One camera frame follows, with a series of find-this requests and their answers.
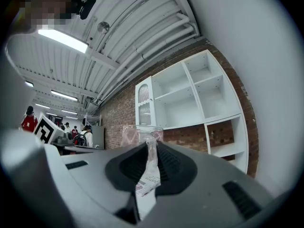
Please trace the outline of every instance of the ceiling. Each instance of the ceiling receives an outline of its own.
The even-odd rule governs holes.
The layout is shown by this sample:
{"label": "ceiling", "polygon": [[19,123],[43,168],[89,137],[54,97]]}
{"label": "ceiling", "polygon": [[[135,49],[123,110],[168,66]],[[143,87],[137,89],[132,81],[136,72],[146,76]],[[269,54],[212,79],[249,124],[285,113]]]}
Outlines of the ceiling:
{"label": "ceiling", "polygon": [[[91,114],[102,103],[96,99],[98,93],[103,90],[99,96],[103,99],[110,87],[115,88],[119,83],[117,78],[134,65],[136,58],[109,83],[119,66],[148,39],[180,21],[177,13],[188,16],[190,22],[157,39],[138,57],[187,27],[195,29],[160,47],[153,56],[182,39],[198,36],[195,18],[186,0],[97,0],[87,19],[81,20],[78,16],[65,25],[55,25],[55,29],[89,44],[85,54],[38,33],[14,36],[9,41],[8,52],[19,72],[34,84],[34,103],[50,107],[52,113],[67,110],[77,112],[78,116]],[[102,21],[110,25],[106,35],[97,31]],[[130,70],[121,82],[131,79],[141,65]],[[53,95],[51,89],[74,96],[78,101]]]}

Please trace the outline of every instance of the fluorescent light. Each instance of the fluorescent light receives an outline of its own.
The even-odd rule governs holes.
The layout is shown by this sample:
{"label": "fluorescent light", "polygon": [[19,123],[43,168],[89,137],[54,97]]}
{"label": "fluorescent light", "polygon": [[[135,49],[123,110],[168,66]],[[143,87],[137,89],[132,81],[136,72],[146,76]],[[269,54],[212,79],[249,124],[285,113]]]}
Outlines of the fluorescent light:
{"label": "fluorescent light", "polygon": [[68,36],[64,33],[61,33],[54,29],[40,29],[38,30],[38,34],[43,35],[45,37],[48,37],[50,39],[53,39],[55,41],[58,41],[62,44],[65,44],[71,48],[74,48],[82,53],[86,52],[87,44],[77,40],[71,36]]}
{"label": "fluorescent light", "polygon": [[46,114],[49,114],[49,115],[52,115],[52,116],[57,116],[56,114],[49,113],[49,112],[46,112]]}
{"label": "fluorescent light", "polygon": [[30,86],[30,87],[34,87],[33,83],[29,82],[29,81],[25,81],[26,85]]}
{"label": "fluorescent light", "polygon": [[49,107],[48,107],[48,106],[44,106],[44,105],[41,105],[41,104],[37,104],[37,103],[36,103],[36,105],[37,105],[37,106],[41,106],[41,107],[44,107],[44,108],[47,108],[47,109],[49,109]]}
{"label": "fluorescent light", "polygon": [[71,113],[71,114],[75,114],[75,115],[77,115],[77,113],[76,112],[68,112],[68,111],[65,111],[65,110],[61,110],[62,112],[67,112],[67,113]]}
{"label": "fluorescent light", "polygon": [[73,101],[77,101],[77,98],[75,98],[75,97],[72,97],[72,96],[69,96],[69,95],[65,95],[65,94],[56,92],[56,91],[54,91],[54,90],[51,90],[51,92],[52,92],[53,94],[55,94],[55,95],[65,97],[65,98],[68,98],[68,99],[73,100]]}

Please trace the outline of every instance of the black slot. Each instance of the black slot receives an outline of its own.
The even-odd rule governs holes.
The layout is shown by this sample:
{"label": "black slot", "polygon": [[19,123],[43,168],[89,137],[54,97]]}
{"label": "black slot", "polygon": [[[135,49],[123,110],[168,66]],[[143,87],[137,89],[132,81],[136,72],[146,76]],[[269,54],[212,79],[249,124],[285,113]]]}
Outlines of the black slot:
{"label": "black slot", "polygon": [[223,188],[244,219],[249,219],[261,211],[256,202],[237,183],[229,181]]}
{"label": "black slot", "polygon": [[81,166],[84,166],[84,165],[87,165],[87,162],[77,161],[77,162],[74,162],[74,163],[66,164],[66,167],[67,167],[68,170],[70,170],[70,169],[78,168],[78,167],[81,167]]}

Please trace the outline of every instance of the backpack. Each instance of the backpack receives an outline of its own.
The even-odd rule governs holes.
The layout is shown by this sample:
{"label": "backpack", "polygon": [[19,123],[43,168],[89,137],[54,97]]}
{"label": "backpack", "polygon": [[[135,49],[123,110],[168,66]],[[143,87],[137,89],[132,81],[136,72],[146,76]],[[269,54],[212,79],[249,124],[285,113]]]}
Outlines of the backpack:
{"label": "backpack", "polygon": [[74,138],[74,140],[75,140],[75,145],[79,145],[79,146],[87,146],[87,143],[86,143],[86,134],[88,133],[88,131],[87,132],[85,132],[85,134],[77,134],[76,136],[75,136],[75,138]]}

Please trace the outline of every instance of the wall cabinet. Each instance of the wall cabinet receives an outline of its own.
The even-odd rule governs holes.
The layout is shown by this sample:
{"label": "wall cabinet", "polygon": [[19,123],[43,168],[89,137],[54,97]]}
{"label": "wall cabinet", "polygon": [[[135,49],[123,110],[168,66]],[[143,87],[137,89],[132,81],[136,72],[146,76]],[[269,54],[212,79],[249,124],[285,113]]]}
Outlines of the wall cabinet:
{"label": "wall cabinet", "polygon": [[[242,107],[218,61],[199,52],[151,76],[135,87],[136,124],[164,130],[205,124],[208,152],[235,155],[231,163],[247,171],[248,140]],[[232,122],[232,144],[210,147],[208,125]]]}

